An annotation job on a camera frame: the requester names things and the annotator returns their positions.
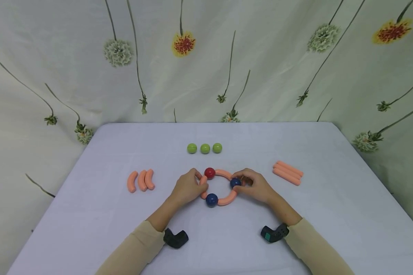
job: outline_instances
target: black wrist device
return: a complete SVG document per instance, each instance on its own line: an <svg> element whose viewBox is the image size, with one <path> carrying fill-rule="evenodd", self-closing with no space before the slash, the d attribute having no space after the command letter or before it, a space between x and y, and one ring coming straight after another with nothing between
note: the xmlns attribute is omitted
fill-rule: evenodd
<svg viewBox="0 0 413 275"><path fill-rule="evenodd" d="M176 235L169 228L165 229L164 242L172 248L179 249L188 241L188 235L181 231Z"/></svg>
<svg viewBox="0 0 413 275"><path fill-rule="evenodd" d="M276 241L281 240L289 234L288 226L282 223L276 230L270 229L268 226L265 226L260 235L270 243L275 243Z"/></svg>

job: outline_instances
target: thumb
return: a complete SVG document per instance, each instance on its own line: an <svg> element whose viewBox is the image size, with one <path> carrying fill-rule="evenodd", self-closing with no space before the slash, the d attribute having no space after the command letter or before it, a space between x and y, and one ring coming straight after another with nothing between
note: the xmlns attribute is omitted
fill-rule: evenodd
<svg viewBox="0 0 413 275"><path fill-rule="evenodd" d="M208 187L209 185L207 183L197 186L200 193L206 192L208 190Z"/></svg>
<svg viewBox="0 0 413 275"><path fill-rule="evenodd" d="M236 185L233 187L233 190L236 191L238 194L246 194L248 196L253 196L254 190L252 187L244 187L240 185Z"/></svg>

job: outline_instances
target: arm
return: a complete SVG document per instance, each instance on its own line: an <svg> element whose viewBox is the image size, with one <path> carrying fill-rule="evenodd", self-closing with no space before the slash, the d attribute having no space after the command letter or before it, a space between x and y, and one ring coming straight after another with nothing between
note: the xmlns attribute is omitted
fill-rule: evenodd
<svg viewBox="0 0 413 275"><path fill-rule="evenodd" d="M285 237L287 244L313 275L352 275L354 274L334 248L303 219L283 197L276 193L265 178L253 170L245 168L232 177L240 177L251 187L235 186L237 193L243 193L266 203L279 220L289 229Z"/></svg>
<svg viewBox="0 0 413 275"><path fill-rule="evenodd" d="M96 275L140 274L161 251L164 245L163 231L174 214L208 189L208 184L197 184L196 175L199 176L200 173L194 168L182 175L160 208L125 238Z"/></svg>

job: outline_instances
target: yellow flower print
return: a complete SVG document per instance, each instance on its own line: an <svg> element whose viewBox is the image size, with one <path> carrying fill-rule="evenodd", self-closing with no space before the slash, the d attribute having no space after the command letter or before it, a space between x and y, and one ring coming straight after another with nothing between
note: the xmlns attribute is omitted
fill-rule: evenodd
<svg viewBox="0 0 413 275"><path fill-rule="evenodd" d="M375 44L390 44L400 40L410 32L411 24L411 19L404 19L399 23L393 23L393 20L390 20L375 32L372 41Z"/></svg>
<svg viewBox="0 0 413 275"><path fill-rule="evenodd" d="M191 32L184 31L183 35L176 33L173 37L172 50L177 57L188 55L196 45L196 40Z"/></svg>

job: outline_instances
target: blue ball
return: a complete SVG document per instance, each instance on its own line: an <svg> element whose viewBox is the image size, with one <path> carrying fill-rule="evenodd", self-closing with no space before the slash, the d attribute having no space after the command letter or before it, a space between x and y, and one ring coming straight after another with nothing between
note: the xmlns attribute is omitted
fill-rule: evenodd
<svg viewBox="0 0 413 275"><path fill-rule="evenodd" d="M231 188L233 188L236 185L242 185L242 182L237 179L237 178L233 178L231 179L231 181L229 182L229 185L231 185Z"/></svg>
<svg viewBox="0 0 413 275"><path fill-rule="evenodd" d="M208 196L206 196L206 205L210 206L210 207L215 207L217 205L217 203L219 202L219 198L217 197L216 194L208 194Z"/></svg>

